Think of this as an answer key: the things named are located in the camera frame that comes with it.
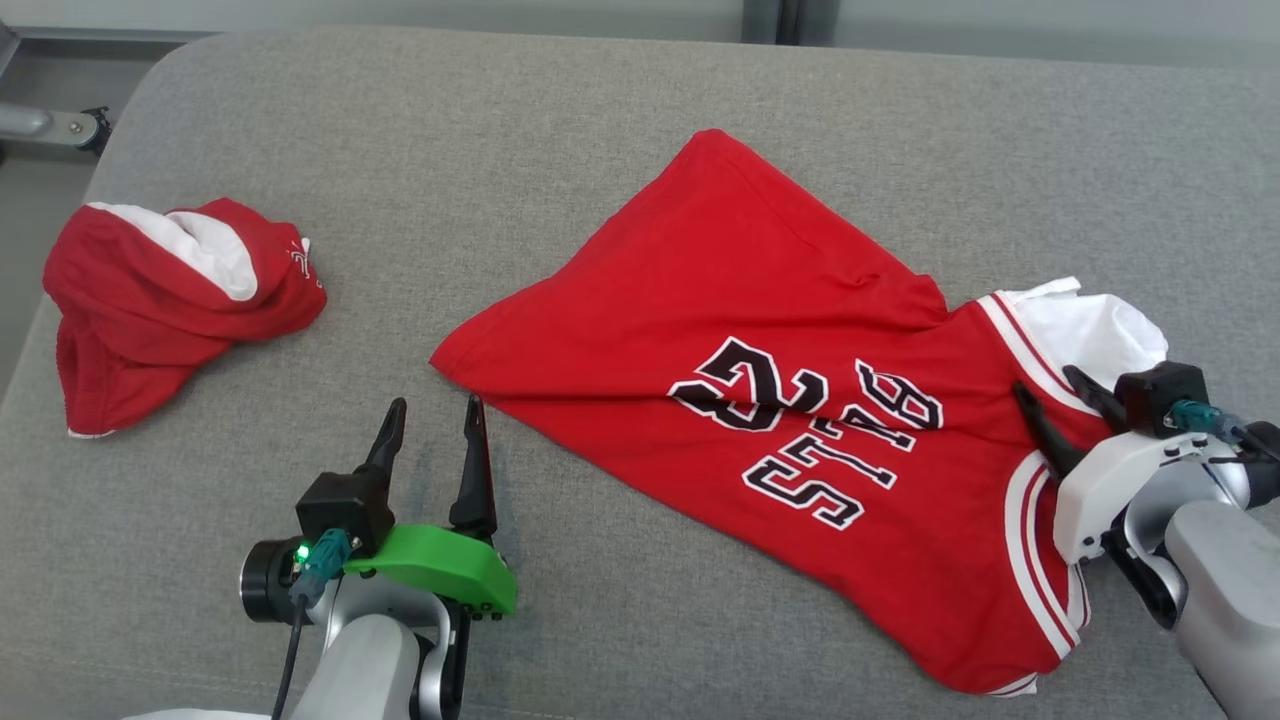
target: gray fabric surface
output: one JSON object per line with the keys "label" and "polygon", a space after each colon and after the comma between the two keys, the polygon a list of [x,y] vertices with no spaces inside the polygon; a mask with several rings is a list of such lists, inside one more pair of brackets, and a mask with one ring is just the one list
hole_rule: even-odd
{"label": "gray fabric surface", "polygon": [[[1076,274],[1146,310],[1219,402],[1280,419],[1274,77],[401,29],[204,40],[138,88],[88,199],[227,195],[291,220],[329,307],[86,443],[64,433],[45,302],[0,407],[3,714],[266,711],[287,630],[241,611],[251,543],[293,533],[294,500],[361,459],[397,395],[393,507],[443,521],[465,396],[429,354],[705,127],[951,301]],[[476,628],[465,717],[1217,715],[1107,564],[1088,570],[1083,646],[1039,696],[963,697],[817,583],[497,413],[490,432],[520,612]]]}

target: black cable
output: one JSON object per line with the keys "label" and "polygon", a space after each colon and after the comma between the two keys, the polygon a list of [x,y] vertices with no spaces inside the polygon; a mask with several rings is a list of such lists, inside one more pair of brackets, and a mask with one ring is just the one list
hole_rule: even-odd
{"label": "black cable", "polygon": [[1277,454],[1275,450],[1271,450],[1267,446],[1267,443],[1262,442],[1262,438],[1260,438],[1258,436],[1253,434],[1252,430],[1248,430],[1245,428],[1235,428],[1235,434],[1240,439],[1249,441],[1249,443],[1252,443],[1258,450],[1261,450],[1262,454],[1266,455],[1267,457],[1270,457],[1271,460],[1274,460],[1276,462],[1280,462],[1280,454]]}
{"label": "black cable", "polygon": [[298,641],[302,639],[302,619],[307,614],[307,596],[298,596],[293,610],[293,630],[289,633],[289,652],[284,656],[284,673],[280,675],[280,689],[275,693],[275,710],[271,720],[284,716],[284,701],[289,697],[289,682],[293,679],[293,662],[298,659]]}

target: gray upholstered table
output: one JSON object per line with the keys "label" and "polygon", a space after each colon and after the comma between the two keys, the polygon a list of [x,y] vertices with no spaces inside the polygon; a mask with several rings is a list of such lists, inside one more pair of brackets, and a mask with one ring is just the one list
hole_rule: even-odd
{"label": "gray upholstered table", "polygon": [[[1280,419],[1275,77],[401,29],[204,40],[143,82],[88,199],[227,195],[292,220],[329,307],[221,357],[141,427],[77,442],[46,301],[0,407],[0,714],[268,710],[287,630],[237,601],[252,541],[292,534],[293,501],[360,457],[397,395],[393,505],[443,521],[465,398],[429,354],[552,273],[705,127],[951,301],[1076,274],[1146,310],[1217,401]],[[1039,696],[961,697],[817,583],[509,419],[490,429],[522,593],[475,632],[467,717],[1217,712],[1105,564],[1084,643]]]}

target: printed number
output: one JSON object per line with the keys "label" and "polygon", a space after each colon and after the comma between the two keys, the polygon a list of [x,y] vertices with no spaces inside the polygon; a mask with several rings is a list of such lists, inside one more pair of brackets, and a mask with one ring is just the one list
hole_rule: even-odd
{"label": "printed number", "polygon": [[730,337],[700,368],[698,374],[733,387],[746,377],[750,383],[749,404],[728,402],[724,393],[707,380],[680,382],[667,392],[682,405],[710,418],[726,428],[763,433],[778,424],[786,409],[813,413],[827,401],[827,378],[800,370],[791,378],[796,386],[790,397],[782,396],[782,379],[773,356]]}

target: red jersey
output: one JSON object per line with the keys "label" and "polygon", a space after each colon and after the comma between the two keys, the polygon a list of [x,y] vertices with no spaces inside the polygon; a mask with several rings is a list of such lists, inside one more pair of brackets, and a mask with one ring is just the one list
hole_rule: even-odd
{"label": "red jersey", "polygon": [[431,363],[841,593],[940,682],[1012,696],[1079,643],[1088,607],[1011,387],[1082,447],[1110,434],[1012,299],[948,311],[929,277],[707,131]]}

